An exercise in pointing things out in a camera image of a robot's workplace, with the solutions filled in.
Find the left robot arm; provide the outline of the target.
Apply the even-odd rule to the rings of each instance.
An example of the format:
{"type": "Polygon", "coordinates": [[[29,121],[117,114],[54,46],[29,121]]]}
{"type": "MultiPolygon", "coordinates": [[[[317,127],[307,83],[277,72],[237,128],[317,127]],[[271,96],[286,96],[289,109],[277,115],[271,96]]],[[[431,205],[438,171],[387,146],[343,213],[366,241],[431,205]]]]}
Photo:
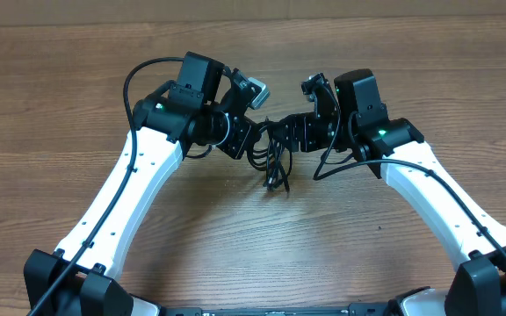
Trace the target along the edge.
{"type": "Polygon", "coordinates": [[[24,267],[31,315],[159,315],[159,304],[120,284],[128,250],[155,196],[190,147],[241,157],[252,124],[244,113],[270,95],[239,69],[192,52],[181,68],[136,104],[125,104],[129,132],[111,174],[53,253],[35,249],[24,267]]]}

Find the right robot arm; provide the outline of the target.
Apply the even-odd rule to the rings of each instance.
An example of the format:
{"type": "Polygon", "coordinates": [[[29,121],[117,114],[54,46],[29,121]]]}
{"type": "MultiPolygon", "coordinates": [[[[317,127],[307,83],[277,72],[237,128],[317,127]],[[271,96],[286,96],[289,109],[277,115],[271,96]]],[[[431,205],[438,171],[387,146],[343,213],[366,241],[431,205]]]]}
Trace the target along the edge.
{"type": "Polygon", "coordinates": [[[383,306],[382,314],[505,316],[506,226],[457,184],[414,125],[388,117],[372,71],[353,70],[333,82],[317,74],[300,87],[314,110],[282,119],[273,139],[292,152],[349,151],[339,167],[316,170],[314,179],[369,167],[414,208],[455,270],[448,290],[406,292],[383,306]]]}

